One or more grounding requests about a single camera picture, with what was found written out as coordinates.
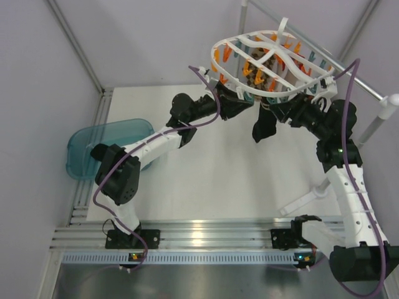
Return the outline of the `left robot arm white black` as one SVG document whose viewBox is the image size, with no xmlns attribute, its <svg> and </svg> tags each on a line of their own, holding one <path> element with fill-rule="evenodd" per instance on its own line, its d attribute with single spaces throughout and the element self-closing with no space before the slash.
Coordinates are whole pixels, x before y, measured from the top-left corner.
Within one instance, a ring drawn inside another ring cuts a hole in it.
<svg viewBox="0 0 399 299">
<path fill-rule="evenodd" d="M 107 203 L 96 206 L 108 211 L 114 226 L 120 231 L 119 239 L 127 247 L 139 244 L 141 233 L 133 197 L 138 191 L 141 170 L 160 156 L 182 148 L 194 137 L 201 126 L 197 121 L 207 116 L 228 120 L 254 105 L 242 91 L 234 92 L 217 83 L 211 94 L 193 100 L 185 93 L 172 99 L 170 119 L 152 135 L 136 143 L 119 146 L 98 144 L 91 156 L 100 162 L 95 177 L 96 194 L 103 194 Z"/>
</svg>

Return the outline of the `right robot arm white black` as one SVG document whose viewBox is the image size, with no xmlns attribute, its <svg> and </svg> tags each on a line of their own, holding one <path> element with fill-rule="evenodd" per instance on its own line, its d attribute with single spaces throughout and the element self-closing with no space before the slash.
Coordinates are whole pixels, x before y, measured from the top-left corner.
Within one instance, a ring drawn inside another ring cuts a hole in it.
<svg viewBox="0 0 399 299">
<path fill-rule="evenodd" d="M 297 216 L 291 222 L 292 242 L 319 249 L 339 282 L 386 279 L 398 266 L 398 246 L 387 240 L 368 198 L 363 161 L 350 137 L 357 121 L 356 106 L 334 100 L 324 112 L 311 96 L 300 93 L 270 109 L 279 122 L 304 127 L 317 137 L 317 159 L 334 190 L 344 224 L 341 237 L 318 216 Z"/>
</svg>

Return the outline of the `black sock with beige stripes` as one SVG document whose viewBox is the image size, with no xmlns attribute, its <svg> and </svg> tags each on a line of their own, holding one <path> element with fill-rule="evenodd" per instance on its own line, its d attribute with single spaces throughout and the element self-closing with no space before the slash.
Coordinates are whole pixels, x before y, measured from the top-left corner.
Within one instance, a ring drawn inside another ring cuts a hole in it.
<svg viewBox="0 0 399 299">
<path fill-rule="evenodd" d="M 96 161 L 103 161 L 103 158 L 108 150 L 108 145 L 99 143 L 90 152 L 90 156 Z"/>
</svg>

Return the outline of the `teal clothes peg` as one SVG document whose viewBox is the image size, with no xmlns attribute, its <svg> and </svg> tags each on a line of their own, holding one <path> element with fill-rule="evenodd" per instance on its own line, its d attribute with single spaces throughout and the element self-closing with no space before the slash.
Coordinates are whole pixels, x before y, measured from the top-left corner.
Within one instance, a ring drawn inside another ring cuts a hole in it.
<svg viewBox="0 0 399 299">
<path fill-rule="evenodd" d="M 250 103 L 251 105 L 254 104 L 255 100 L 252 94 L 244 92 L 243 93 L 244 96 L 244 100 L 247 101 L 248 103 Z"/>
</svg>

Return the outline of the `white round clip hanger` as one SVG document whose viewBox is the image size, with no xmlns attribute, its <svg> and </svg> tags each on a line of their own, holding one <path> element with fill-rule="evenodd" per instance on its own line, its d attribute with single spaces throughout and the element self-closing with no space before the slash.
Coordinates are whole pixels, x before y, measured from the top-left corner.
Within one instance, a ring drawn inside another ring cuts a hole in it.
<svg viewBox="0 0 399 299">
<path fill-rule="evenodd" d="M 317 58 L 313 50 L 304 47 L 298 37 L 288 33 L 287 23 L 288 19 L 284 17 L 276 30 L 248 32 L 215 43 L 211 49 L 211 69 L 218 81 L 234 92 L 247 92 L 257 99 L 265 98 L 271 104 L 287 102 L 298 93 L 310 95 L 313 101 L 321 98 L 318 96 L 320 81 L 334 76 L 334 68 Z M 265 56 L 253 59 L 251 52 L 255 48 L 264 49 Z M 279 60 L 286 64 L 284 72 Z M 301 72 L 294 60 L 302 62 L 306 70 L 311 68 L 311 76 Z M 248 63 L 272 78 L 268 91 L 247 85 L 249 72 L 243 68 Z"/>
</svg>

